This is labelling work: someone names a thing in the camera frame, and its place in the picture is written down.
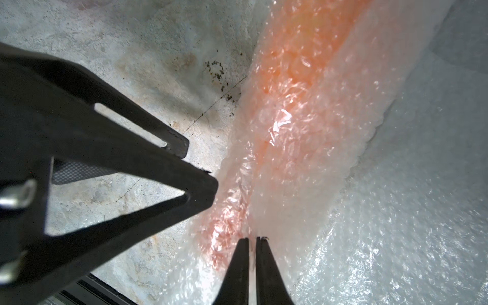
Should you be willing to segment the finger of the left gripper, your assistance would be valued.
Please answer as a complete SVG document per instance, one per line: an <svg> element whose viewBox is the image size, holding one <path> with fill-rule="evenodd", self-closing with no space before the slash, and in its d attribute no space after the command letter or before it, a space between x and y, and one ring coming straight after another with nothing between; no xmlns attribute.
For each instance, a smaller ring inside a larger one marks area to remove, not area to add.
<svg viewBox="0 0 488 305"><path fill-rule="evenodd" d="M80 64L1 43L1 59L27 67L48 82L62 88L86 104L102 104L130 122L166 142L165 150L185 158L189 140L141 108L93 72Z"/></svg>
<svg viewBox="0 0 488 305"><path fill-rule="evenodd" d="M89 274L156 304L216 180L108 108L1 70L1 303L39 304Z"/></svg>

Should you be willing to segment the bubble wrap sheet of green glass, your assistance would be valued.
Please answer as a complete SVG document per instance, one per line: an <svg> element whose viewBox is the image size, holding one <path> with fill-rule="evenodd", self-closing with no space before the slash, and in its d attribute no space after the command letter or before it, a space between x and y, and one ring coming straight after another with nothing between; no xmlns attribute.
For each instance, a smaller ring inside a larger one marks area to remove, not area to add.
<svg viewBox="0 0 488 305"><path fill-rule="evenodd" d="M352 171L296 304L487 303L487 2L456 1Z"/></svg>

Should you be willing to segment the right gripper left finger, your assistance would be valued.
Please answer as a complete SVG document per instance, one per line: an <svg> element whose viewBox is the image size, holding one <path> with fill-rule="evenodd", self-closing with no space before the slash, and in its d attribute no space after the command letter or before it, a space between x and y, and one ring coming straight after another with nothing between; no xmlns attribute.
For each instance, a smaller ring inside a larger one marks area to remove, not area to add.
<svg viewBox="0 0 488 305"><path fill-rule="evenodd" d="M249 304L249 239L236 245L221 288L213 305Z"/></svg>

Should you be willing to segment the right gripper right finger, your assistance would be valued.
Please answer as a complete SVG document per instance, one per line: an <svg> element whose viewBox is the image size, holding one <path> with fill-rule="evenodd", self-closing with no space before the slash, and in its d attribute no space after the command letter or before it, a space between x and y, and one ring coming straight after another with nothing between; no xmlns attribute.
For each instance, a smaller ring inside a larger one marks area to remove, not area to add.
<svg viewBox="0 0 488 305"><path fill-rule="evenodd" d="M266 237L257 238L255 259L257 305L294 305Z"/></svg>

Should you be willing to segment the orange glass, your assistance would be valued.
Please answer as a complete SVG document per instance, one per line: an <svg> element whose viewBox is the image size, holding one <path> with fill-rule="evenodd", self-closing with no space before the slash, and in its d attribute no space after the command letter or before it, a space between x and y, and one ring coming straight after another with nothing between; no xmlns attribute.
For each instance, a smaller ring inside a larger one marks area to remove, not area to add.
<svg viewBox="0 0 488 305"><path fill-rule="evenodd" d="M212 207L159 304L210 304L237 243L268 242L287 288L451 1L275 1L241 88Z"/></svg>

